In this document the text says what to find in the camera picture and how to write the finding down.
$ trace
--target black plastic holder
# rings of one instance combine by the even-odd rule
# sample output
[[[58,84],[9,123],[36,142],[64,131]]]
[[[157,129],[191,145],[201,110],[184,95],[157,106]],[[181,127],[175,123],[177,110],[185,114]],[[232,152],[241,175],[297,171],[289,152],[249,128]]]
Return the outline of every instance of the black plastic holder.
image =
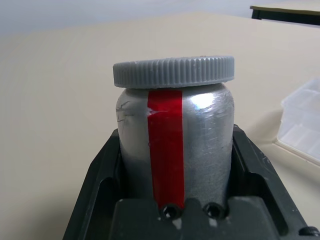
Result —
[[[308,227],[269,159],[237,125],[233,129],[227,209],[158,209],[127,198],[126,170],[115,130],[91,163],[64,240],[320,240]]]

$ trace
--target white wall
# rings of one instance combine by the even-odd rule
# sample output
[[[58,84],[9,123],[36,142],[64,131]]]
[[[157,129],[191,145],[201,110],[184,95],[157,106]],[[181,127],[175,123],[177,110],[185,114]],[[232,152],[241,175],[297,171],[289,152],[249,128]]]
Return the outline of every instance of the white wall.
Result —
[[[0,35],[169,13],[210,11],[251,17],[253,4],[283,0],[0,0]]]

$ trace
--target white table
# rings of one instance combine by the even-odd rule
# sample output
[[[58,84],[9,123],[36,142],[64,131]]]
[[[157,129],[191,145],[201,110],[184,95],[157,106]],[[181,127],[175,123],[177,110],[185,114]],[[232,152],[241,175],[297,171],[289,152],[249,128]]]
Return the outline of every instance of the white table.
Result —
[[[252,5],[253,19],[320,25],[320,0],[291,0]]]
[[[272,144],[281,100],[320,75],[319,49],[315,28],[210,13],[0,38],[0,239],[62,238],[89,164],[117,127],[114,63],[200,55],[235,57],[226,84],[235,122],[319,228],[319,169]]]

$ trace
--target gray plastic lid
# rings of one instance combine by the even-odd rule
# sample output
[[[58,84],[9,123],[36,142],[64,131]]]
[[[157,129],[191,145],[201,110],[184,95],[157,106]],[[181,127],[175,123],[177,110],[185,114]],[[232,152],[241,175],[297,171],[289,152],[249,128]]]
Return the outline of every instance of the gray plastic lid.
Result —
[[[177,57],[113,65],[114,85],[129,89],[180,88],[234,79],[232,56]]]

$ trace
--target silver can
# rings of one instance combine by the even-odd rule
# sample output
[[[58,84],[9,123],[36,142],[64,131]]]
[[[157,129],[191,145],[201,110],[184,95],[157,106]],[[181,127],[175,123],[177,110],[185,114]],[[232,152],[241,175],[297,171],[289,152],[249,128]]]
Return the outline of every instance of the silver can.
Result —
[[[124,62],[113,72],[126,87],[116,117],[131,197],[224,206],[234,101],[222,82],[234,77],[233,57]]]

